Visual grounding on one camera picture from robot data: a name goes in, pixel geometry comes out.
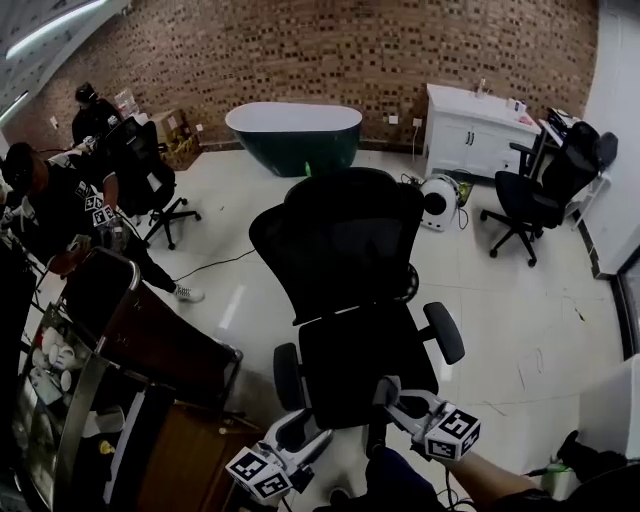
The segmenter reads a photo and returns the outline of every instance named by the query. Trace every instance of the ceiling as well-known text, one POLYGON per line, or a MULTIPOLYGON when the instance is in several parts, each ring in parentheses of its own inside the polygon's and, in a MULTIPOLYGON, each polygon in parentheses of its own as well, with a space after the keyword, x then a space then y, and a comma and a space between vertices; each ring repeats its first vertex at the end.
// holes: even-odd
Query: ceiling
POLYGON ((23 92, 40 90, 40 79, 56 56, 105 6, 57 28, 9 60, 5 58, 7 50, 42 25, 89 1, 0 0, 0 114, 23 92))

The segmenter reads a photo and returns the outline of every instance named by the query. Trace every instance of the ceiling light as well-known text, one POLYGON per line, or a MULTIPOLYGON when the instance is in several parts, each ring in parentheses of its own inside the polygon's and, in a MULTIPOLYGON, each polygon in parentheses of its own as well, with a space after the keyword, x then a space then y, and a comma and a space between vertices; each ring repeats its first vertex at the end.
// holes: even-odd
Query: ceiling light
POLYGON ((90 2, 81 7, 78 7, 73 11, 69 11, 67 14, 63 14, 59 18, 56 18, 55 20, 50 21, 46 25, 41 26, 39 29, 32 32, 27 37, 25 37, 24 39, 21 39, 16 44, 14 44, 11 48, 9 48, 9 51, 7 52, 7 60, 13 57, 14 55, 20 53, 22 50, 24 50, 27 46, 29 46, 35 40, 40 39, 42 36, 48 34, 52 30, 55 30, 56 28, 64 25, 65 23, 69 23, 71 20, 77 18, 78 16, 82 16, 83 14, 86 14, 89 11, 92 11, 97 7, 100 7, 101 5, 107 3, 108 1, 109 0, 95 0, 94 2, 90 2))
POLYGON ((28 94, 29 91, 24 91, 20 96, 13 100, 13 103, 9 106, 9 108, 5 110, 4 114, 0 116, 0 123, 4 121, 4 119, 11 113, 11 111, 13 111, 18 106, 18 104, 27 97, 28 94))

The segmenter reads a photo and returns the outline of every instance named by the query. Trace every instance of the chair base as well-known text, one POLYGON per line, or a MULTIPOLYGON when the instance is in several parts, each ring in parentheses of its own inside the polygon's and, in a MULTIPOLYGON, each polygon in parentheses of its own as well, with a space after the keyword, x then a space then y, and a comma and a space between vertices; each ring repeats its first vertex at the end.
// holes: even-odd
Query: chair base
POLYGON ((533 246, 531 243, 535 240, 535 238, 540 238, 543 235, 541 226, 534 226, 533 224, 526 224, 524 222, 520 222, 514 219, 510 219, 505 215, 500 215, 498 213, 490 212, 489 210, 482 210, 480 213, 480 220, 484 222, 487 218, 491 217, 492 219, 498 220, 503 224, 509 226, 508 233, 503 236, 496 245, 489 251, 489 256, 495 258, 498 256, 498 249, 502 244, 504 244, 509 238, 513 235, 518 235, 522 243, 527 248, 527 252, 531 258, 529 259, 529 266, 535 267, 536 263, 538 263, 538 258, 536 258, 536 253, 533 251, 533 246))
POLYGON ((167 240, 169 242, 169 249, 173 251, 176 248, 176 244, 173 243, 173 239, 171 238, 171 230, 169 229, 171 222, 174 221, 175 219, 181 219, 183 217, 195 217, 196 220, 202 220, 202 217, 200 217, 200 214, 194 210, 188 211, 188 212, 175 213, 175 210, 178 207, 178 205, 180 204, 186 205, 187 203, 188 201, 186 199, 180 197, 165 211, 154 210, 153 214, 151 215, 151 220, 149 221, 149 224, 151 224, 154 220, 156 221, 156 223, 149 230, 149 233, 147 233, 147 236, 144 237, 144 241, 147 243, 147 247, 149 247, 149 240, 151 239, 151 237, 155 235, 156 232, 161 227, 164 227, 164 232, 166 233, 167 240))

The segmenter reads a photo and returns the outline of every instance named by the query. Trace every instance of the brick wall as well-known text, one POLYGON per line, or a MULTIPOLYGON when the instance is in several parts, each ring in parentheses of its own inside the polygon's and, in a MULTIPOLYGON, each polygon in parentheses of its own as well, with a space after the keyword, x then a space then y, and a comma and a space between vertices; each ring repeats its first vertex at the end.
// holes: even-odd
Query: brick wall
POLYGON ((130 87, 148 113, 180 107, 202 138, 233 139, 225 114, 251 101, 352 106, 365 139, 410 144, 425 84, 523 99, 534 115, 581 115, 595 67, 597 0, 134 0, 4 129, 66 147, 75 87, 130 87), (400 115, 400 124, 383 116, 400 115), (48 119, 55 115, 55 131, 48 119))

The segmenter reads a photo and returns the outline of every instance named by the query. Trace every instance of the office chair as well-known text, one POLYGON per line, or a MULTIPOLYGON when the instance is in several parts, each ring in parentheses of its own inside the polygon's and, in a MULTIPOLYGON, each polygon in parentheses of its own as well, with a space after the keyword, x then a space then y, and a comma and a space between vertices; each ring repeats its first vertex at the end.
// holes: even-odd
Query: office chair
POLYGON ((187 204, 182 197, 164 209, 173 197, 176 177, 160 159, 155 124, 148 122, 140 126, 133 117, 129 117, 109 132, 100 144, 100 150, 106 152, 113 169, 116 169, 120 184, 118 205, 122 210, 129 217, 153 212, 149 225, 153 221, 155 224, 144 238, 147 246, 151 237, 164 227, 169 249, 175 249, 169 229, 171 221, 182 217, 195 217, 199 221, 201 217, 196 211, 175 213, 178 205, 187 204))
POLYGON ((442 304, 424 307, 430 325, 421 331, 406 304, 418 286, 409 257, 422 202, 419 190, 385 172, 351 168, 307 178, 253 221, 249 237, 301 326, 302 364, 293 343, 274 352, 280 401, 302 411, 276 429, 289 452, 328 429, 369 424, 385 375, 399 376, 403 388, 437 393, 423 341, 435 338, 449 364, 463 357, 442 304))
POLYGON ((480 220, 491 217, 510 228, 489 252, 492 258, 517 234, 531 257, 529 266, 534 267, 538 262, 531 245, 534 238, 542 236, 543 228, 553 229, 562 224, 571 199, 615 160, 618 139, 612 133, 600 137, 587 123, 576 123, 545 169, 541 182, 529 177, 531 168, 527 159, 535 152, 520 144, 511 143, 510 147, 520 152, 519 174, 498 171, 495 177, 496 192, 506 216, 482 210, 480 220))

